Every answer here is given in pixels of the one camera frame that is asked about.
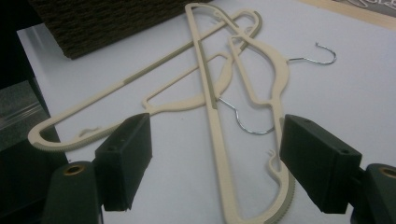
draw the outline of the clothes hanger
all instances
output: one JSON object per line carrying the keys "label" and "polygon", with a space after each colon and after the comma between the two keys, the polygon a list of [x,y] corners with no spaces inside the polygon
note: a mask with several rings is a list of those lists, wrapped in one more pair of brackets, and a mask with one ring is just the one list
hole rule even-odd
{"label": "clothes hanger", "polygon": [[[233,20],[242,17],[242,16],[246,16],[248,15],[249,17],[253,18],[254,20],[254,25],[252,26],[252,28],[250,29],[250,35],[255,35],[258,33],[260,27],[262,26],[262,18],[260,17],[260,15],[250,9],[243,9],[243,10],[239,10],[237,11],[233,16]],[[213,33],[215,33],[217,30],[219,30],[221,27],[225,26],[226,23],[224,21],[220,21],[218,24],[216,24],[212,29],[210,29],[209,31],[205,32],[203,34],[203,37],[208,37],[209,35],[212,35]],[[71,116],[73,116],[74,114],[76,114],[78,111],[88,107],[89,105],[94,104],[95,102],[103,99],[104,97],[108,96],[109,94],[111,94],[112,92],[119,90],[120,88],[128,85],[129,83],[139,79],[140,77],[142,77],[143,75],[147,74],[148,72],[152,71],[153,69],[159,67],[160,65],[168,62],[169,60],[171,60],[172,58],[176,57],[177,55],[179,55],[180,53],[184,52],[185,50],[191,48],[193,46],[192,41],[182,45],[181,47],[179,47],[178,49],[175,49],[174,51],[172,51],[170,54],[165,55],[164,57],[162,57],[160,60],[158,60],[155,63],[150,64],[149,66],[145,67],[144,69],[140,70],[139,72],[125,78],[124,80],[113,84],[112,86],[106,88],[103,91],[100,91],[98,93],[96,93],[94,96],[84,100],[83,102],[81,102],[78,105],[75,105],[67,110],[65,110],[64,112],[62,112],[59,115],[53,116],[49,119],[44,120],[43,122],[37,124],[28,134],[28,139],[29,142],[36,148],[38,149],[42,149],[45,151],[70,151],[70,150],[74,150],[80,147],[84,147],[86,145],[88,145],[91,142],[94,142],[96,140],[99,140],[102,137],[108,136],[110,135],[115,129],[117,129],[117,127],[122,123],[118,122],[112,125],[109,125],[105,128],[95,128],[95,129],[84,129],[82,130],[75,138],[69,140],[69,141],[65,141],[65,142],[50,142],[47,141],[45,139],[43,139],[43,137],[41,136],[41,132],[44,131],[45,129],[48,129],[49,127],[61,122],[64,119],[67,119]],[[225,71],[222,73],[222,76],[230,76],[231,73],[227,71],[227,68],[225,69]],[[222,88],[226,88],[227,85],[219,85]],[[173,105],[169,105],[169,106],[163,106],[163,108],[156,110],[154,114],[162,112],[162,111],[179,111],[179,110],[186,110],[186,109],[191,109],[191,108],[195,108],[197,106],[200,106],[203,104],[203,97],[194,97],[193,100],[191,100],[191,102],[189,102],[189,100],[185,100],[182,102],[179,102],[179,104],[173,104]]]}
{"label": "clothes hanger", "polygon": [[[293,197],[295,180],[287,169],[286,165],[279,159],[278,153],[273,151],[273,155],[269,161],[269,169],[276,178],[279,184],[279,192],[276,199],[271,204],[270,208],[251,219],[242,219],[239,215],[238,203],[235,197],[235,189],[233,186],[233,176],[231,174],[230,164],[227,157],[227,152],[224,145],[221,124],[219,120],[219,112],[216,105],[216,97],[214,88],[211,83],[210,72],[207,67],[205,52],[202,46],[203,37],[200,36],[196,27],[196,22],[193,17],[192,9],[195,7],[206,7],[215,11],[215,14],[221,17],[239,36],[243,41],[250,46],[255,46],[265,55],[268,55],[276,68],[276,82],[273,87],[273,102],[271,105],[274,114],[274,123],[276,130],[277,146],[280,146],[281,139],[281,124],[282,116],[280,93],[287,84],[289,77],[289,69],[284,58],[273,48],[258,41],[253,41],[248,37],[239,26],[233,22],[230,17],[220,8],[209,4],[188,4],[186,5],[186,14],[188,17],[193,43],[196,50],[198,64],[201,72],[201,80],[204,88],[206,112],[209,119],[210,133],[212,136],[212,146],[214,149],[216,167],[219,180],[219,191],[221,196],[221,204],[223,208],[224,217],[227,223],[275,223],[278,222],[288,210]],[[232,48],[235,61],[239,59],[236,48]],[[277,159],[280,169],[277,170],[273,161]]]}

